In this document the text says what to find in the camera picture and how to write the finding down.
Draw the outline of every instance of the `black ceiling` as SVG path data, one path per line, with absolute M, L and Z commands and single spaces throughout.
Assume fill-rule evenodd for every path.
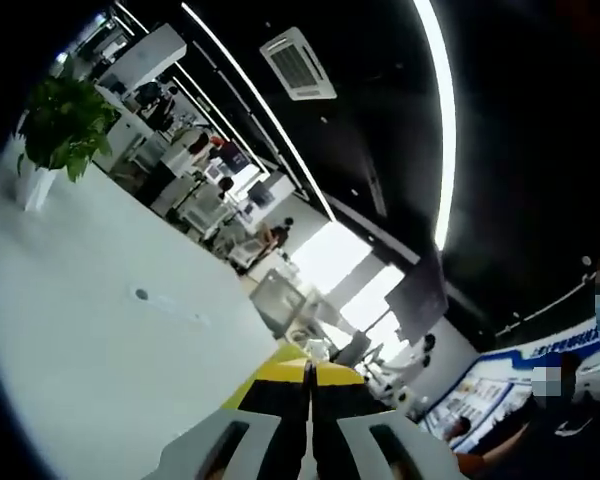
M 294 164 L 240 77 L 180 2 L 126 3 L 147 26 L 168 22 L 200 44 Z M 321 189 L 419 255 L 431 249 L 441 116 L 412 1 L 189 4 L 253 80 Z M 434 0 L 433 6 L 450 59 L 457 120 L 443 266 L 447 280 L 482 313 L 452 299 L 448 317 L 488 348 L 491 334 L 515 321 L 513 312 L 535 312 L 594 268 L 581 258 L 595 257 L 600 247 L 600 1 Z M 292 26 L 325 67 L 336 99 L 291 101 L 260 55 L 260 46 Z M 204 57 L 191 46 L 181 63 L 254 150 L 275 161 Z M 374 189 L 381 194 L 375 201 Z M 404 263 L 391 249 L 379 250 Z M 545 327 L 521 329 L 525 338 L 593 314 L 588 290 L 571 302 L 577 306 L 538 319 Z

